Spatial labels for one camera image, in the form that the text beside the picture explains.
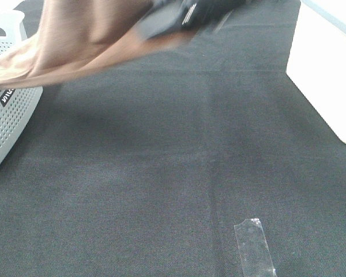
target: brown cloth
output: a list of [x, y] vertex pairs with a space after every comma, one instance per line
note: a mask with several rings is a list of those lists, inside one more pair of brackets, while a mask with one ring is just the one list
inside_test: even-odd
[[62, 83], [192, 37], [140, 38], [133, 27], [151, 6], [151, 0], [45, 0], [38, 32], [0, 55], [0, 88]]

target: white box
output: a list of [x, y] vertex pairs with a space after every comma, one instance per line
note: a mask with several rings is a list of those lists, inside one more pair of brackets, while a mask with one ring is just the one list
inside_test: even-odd
[[302, 0], [287, 74], [346, 143], [346, 0]]

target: clear tape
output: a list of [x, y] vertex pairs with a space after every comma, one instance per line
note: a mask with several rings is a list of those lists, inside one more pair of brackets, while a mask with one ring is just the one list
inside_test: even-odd
[[235, 225], [244, 277], [277, 277], [268, 244], [258, 218]]

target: dark gray carpet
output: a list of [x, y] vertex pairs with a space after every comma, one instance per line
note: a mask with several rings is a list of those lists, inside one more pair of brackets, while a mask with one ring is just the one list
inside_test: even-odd
[[254, 217], [278, 277], [346, 277], [346, 145], [285, 74], [299, 5], [44, 88], [0, 166], [0, 277], [242, 276]]

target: white laundry basket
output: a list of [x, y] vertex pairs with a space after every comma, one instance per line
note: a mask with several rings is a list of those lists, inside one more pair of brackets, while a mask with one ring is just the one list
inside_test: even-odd
[[[0, 54], [27, 38], [22, 20], [24, 13], [8, 10], [0, 13]], [[0, 89], [0, 163], [28, 123], [42, 94], [42, 87]]]

